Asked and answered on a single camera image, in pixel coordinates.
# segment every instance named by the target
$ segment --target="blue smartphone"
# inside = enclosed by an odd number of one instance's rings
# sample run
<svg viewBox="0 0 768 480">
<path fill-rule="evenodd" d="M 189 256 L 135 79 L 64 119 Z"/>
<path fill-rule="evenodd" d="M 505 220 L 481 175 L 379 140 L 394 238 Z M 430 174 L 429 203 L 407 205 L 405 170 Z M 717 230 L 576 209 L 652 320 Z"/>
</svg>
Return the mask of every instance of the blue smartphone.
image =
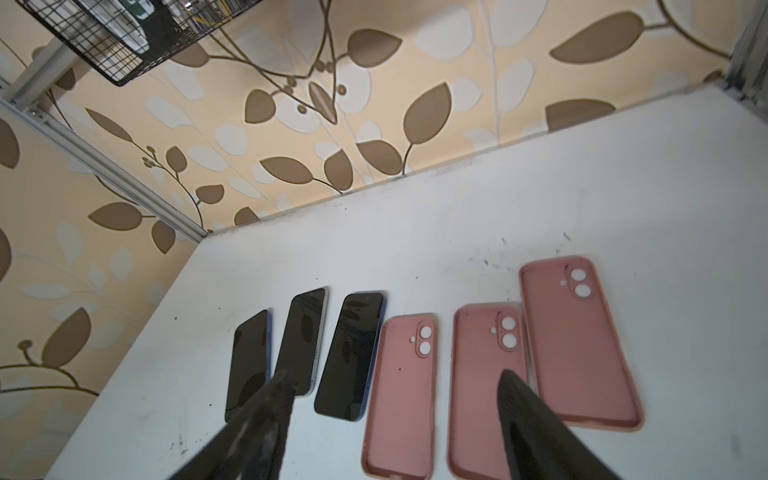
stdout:
<svg viewBox="0 0 768 480">
<path fill-rule="evenodd" d="M 350 422 L 365 414 L 385 302 L 380 292 L 352 293 L 344 299 L 317 387 L 315 412 Z"/>
<path fill-rule="evenodd" d="M 268 310 L 258 312 L 235 329 L 225 422 L 269 381 L 271 346 L 272 316 Z"/>
</svg>

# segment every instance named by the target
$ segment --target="metal basket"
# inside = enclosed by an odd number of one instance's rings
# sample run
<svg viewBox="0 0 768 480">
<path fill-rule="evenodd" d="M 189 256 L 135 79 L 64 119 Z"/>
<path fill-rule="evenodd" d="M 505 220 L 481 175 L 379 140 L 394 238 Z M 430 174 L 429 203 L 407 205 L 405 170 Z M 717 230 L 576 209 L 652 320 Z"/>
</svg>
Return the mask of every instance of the metal basket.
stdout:
<svg viewBox="0 0 768 480">
<path fill-rule="evenodd" d="M 260 0 L 16 0 L 118 87 Z"/>
</svg>

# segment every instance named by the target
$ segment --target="black smartphone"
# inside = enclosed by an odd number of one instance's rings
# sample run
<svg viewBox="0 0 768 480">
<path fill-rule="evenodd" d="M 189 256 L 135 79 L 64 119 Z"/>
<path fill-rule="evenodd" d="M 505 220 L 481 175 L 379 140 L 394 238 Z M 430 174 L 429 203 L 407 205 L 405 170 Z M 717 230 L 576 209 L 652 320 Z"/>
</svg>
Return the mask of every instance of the black smartphone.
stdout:
<svg viewBox="0 0 768 480">
<path fill-rule="evenodd" d="M 365 413 L 383 316 L 382 293 L 353 293 L 344 299 L 317 387 L 315 412 L 352 422 Z"/>
<path fill-rule="evenodd" d="M 288 373 L 296 387 L 296 396 L 309 395 L 315 386 L 325 313 L 324 288 L 296 295 L 290 303 L 275 371 Z"/>
<path fill-rule="evenodd" d="M 270 379 L 271 345 L 272 318 L 267 310 L 258 312 L 235 329 L 225 422 Z"/>
</svg>

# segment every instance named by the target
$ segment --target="black phone screen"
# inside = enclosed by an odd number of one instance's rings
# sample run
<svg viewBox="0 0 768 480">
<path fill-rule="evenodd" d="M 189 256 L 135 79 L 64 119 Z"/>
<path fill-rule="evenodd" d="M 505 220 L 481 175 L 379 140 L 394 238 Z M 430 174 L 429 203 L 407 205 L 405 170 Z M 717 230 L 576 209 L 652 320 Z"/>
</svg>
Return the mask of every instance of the black phone screen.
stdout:
<svg viewBox="0 0 768 480">
<path fill-rule="evenodd" d="M 232 415 L 269 379 L 269 327 L 270 313 L 262 310 L 235 329 L 225 422 L 229 422 Z"/>
<path fill-rule="evenodd" d="M 353 293 L 344 299 L 315 412 L 352 421 L 362 416 L 383 304 L 381 293 Z"/>
<path fill-rule="evenodd" d="M 319 288 L 296 295 L 290 303 L 275 371 L 290 375 L 297 396 L 312 391 L 325 301 L 326 291 Z"/>
</svg>

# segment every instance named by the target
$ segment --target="pink phone case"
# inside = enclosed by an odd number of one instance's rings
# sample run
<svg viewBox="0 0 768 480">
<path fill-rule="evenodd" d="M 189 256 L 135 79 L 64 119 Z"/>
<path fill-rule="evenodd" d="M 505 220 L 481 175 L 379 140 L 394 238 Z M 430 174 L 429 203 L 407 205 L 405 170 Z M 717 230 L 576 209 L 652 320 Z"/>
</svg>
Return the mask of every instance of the pink phone case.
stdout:
<svg viewBox="0 0 768 480">
<path fill-rule="evenodd" d="M 513 328 L 502 326 L 505 317 Z M 517 340 L 504 346 L 504 335 Z M 509 480 L 496 390 L 505 369 L 528 381 L 525 321 L 509 303 L 467 305 L 453 317 L 448 467 L 468 480 Z"/>
<path fill-rule="evenodd" d="M 426 353 L 423 343 L 429 345 Z M 431 316 L 384 322 L 362 444 L 366 474 L 405 480 L 426 480 L 432 474 L 436 347 Z"/>
<path fill-rule="evenodd" d="M 520 285 L 541 399 L 575 425 L 639 429 L 643 409 L 592 262 L 528 263 Z"/>
</svg>

